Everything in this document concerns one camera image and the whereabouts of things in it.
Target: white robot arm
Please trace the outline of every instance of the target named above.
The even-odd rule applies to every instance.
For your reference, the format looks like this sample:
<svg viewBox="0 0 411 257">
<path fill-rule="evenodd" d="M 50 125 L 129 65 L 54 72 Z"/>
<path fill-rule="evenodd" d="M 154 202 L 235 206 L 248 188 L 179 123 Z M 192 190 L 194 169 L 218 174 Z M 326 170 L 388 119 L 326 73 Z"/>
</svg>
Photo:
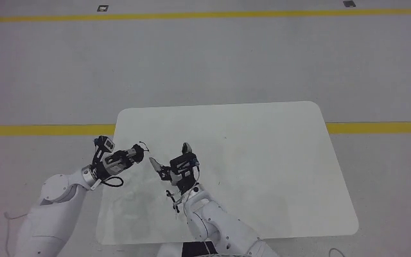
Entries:
<svg viewBox="0 0 411 257">
<path fill-rule="evenodd" d="M 134 145 L 129 150 L 112 152 L 114 143 L 104 136 L 94 140 L 97 151 L 91 165 L 71 175 L 57 174 L 43 184 L 38 201 L 31 207 L 17 235 L 15 257 L 54 257 L 66 244 L 80 214 L 85 194 L 99 184 L 121 186 L 113 177 L 134 163 L 140 163 L 144 150 Z M 107 181 L 117 178 L 119 185 Z"/>
<path fill-rule="evenodd" d="M 184 143 L 182 155 L 171 160 L 170 166 L 159 164 L 154 158 L 150 162 L 155 171 L 164 181 L 170 181 L 179 188 L 181 198 L 174 200 L 176 194 L 167 191 L 167 196 L 173 200 L 173 208 L 179 213 L 178 205 L 182 204 L 187 217 L 187 225 L 196 241 L 204 242 L 210 239 L 218 254 L 235 254 L 252 257 L 277 257 L 275 253 L 258 234 L 240 219 L 228 214 L 224 207 L 194 178 L 194 168 L 200 172 L 199 162 L 189 144 Z M 173 247 L 178 244 L 164 245 L 169 253 L 177 253 Z M 164 249 L 161 255 L 167 254 Z"/>
</svg>

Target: yellow floor line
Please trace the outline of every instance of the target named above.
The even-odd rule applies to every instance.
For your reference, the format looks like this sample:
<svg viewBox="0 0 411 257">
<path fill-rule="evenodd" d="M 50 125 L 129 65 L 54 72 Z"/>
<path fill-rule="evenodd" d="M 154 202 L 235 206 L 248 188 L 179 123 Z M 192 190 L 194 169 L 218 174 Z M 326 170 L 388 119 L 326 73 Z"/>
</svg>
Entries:
<svg viewBox="0 0 411 257">
<path fill-rule="evenodd" d="M 342 9 L 342 10 L 288 10 L 254 12 L 182 12 L 182 13 L 121 13 L 61 16 L 3 16 L 0 22 L 50 21 L 118 21 L 148 19 L 205 19 L 245 17 L 310 17 L 359 15 L 411 15 L 411 9 Z"/>
<path fill-rule="evenodd" d="M 411 133 L 411 122 L 326 123 L 330 134 Z M 96 136 L 113 135 L 115 124 L 0 126 L 0 136 Z"/>
</svg>

